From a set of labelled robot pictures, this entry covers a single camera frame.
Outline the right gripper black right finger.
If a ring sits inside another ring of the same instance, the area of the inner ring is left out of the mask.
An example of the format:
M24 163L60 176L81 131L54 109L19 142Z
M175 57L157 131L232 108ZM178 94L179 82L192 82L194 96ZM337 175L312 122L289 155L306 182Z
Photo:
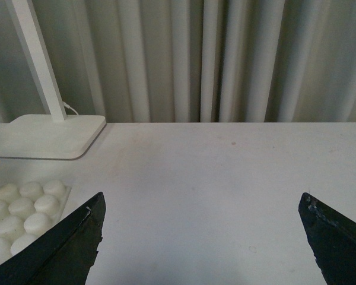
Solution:
M298 212L325 282L356 284L356 222L306 192Z

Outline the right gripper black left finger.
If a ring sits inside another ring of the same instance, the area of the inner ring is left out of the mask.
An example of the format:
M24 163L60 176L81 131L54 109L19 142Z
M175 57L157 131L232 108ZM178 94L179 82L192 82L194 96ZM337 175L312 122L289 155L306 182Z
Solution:
M102 241L106 202L98 192L0 265L0 284L85 284Z

